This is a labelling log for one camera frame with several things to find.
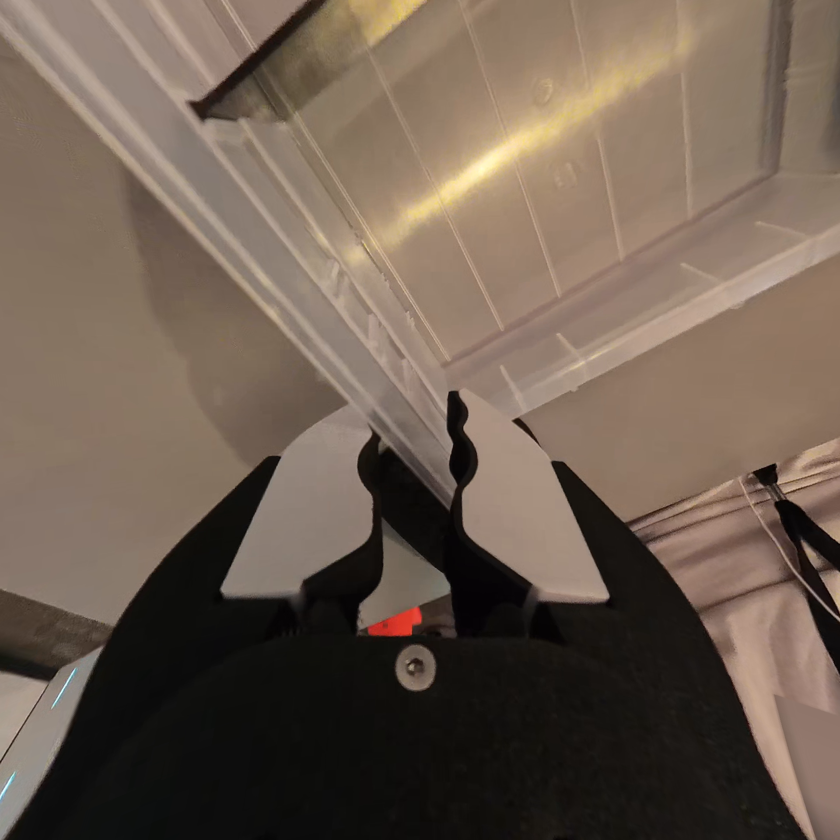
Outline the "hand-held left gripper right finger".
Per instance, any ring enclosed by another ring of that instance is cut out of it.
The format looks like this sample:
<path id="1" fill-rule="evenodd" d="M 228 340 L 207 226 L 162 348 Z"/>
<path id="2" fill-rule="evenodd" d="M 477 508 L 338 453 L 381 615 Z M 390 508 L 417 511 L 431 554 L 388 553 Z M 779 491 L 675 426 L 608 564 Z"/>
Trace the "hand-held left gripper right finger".
<path id="1" fill-rule="evenodd" d="M 611 596 L 551 457 L 527 425 L 448 394 L 455 493 L 445 538 L 457 634 L 535 634 L 554 607 Z"/>

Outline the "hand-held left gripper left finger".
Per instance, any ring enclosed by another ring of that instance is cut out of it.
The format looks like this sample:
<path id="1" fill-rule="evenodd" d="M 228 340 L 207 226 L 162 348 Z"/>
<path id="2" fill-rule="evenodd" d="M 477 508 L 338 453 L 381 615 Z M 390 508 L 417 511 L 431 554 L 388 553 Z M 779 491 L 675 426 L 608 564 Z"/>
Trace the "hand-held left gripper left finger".
<path id="1" fill-rule="evenodd" d="M 361 604 L 382 579 L 379 445 L 351 406 L 297 437 L 276 464 L 221 594 L 278 597 L 308 625 L 325 608 L 356 634 Z"/>

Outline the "clear plastic bin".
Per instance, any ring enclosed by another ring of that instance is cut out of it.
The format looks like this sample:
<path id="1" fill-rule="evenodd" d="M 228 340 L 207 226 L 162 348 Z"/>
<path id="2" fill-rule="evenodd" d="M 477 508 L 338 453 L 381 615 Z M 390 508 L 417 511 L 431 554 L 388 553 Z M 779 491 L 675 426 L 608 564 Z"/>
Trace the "clear plastic bin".
<path id="1" fill-rule="evenodd" d="M 838 438 L 838 2 L 2 2 L 442 497 L 448 391 L 654 497 Z"/>

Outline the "red orange tag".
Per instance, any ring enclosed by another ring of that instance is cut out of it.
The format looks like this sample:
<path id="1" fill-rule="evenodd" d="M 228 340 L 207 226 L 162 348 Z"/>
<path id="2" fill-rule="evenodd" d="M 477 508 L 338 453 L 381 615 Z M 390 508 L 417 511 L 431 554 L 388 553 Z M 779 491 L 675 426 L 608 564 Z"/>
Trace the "red orange tag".
<path id="1" fill-rule="evenodd" d="M 422 621 L 422 610 L 419 606 L 415 606 L 369 625 L 366 633 L 375 637 L 410 637 L 415 627 L 421 625 Z"/>

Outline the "grey device with cyan lights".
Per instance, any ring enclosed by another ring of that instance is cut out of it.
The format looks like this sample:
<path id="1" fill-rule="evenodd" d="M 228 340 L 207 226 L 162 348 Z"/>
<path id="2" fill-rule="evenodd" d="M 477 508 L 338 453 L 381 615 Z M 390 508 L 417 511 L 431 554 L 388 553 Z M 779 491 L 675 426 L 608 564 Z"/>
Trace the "grey device with cyan lights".
<path id="1" fill-rule="evenodd" d="M 63 743 L 103 646 L 60 668 L 43 689 L 1 761 L 1 834 L 30 803 Z"/>

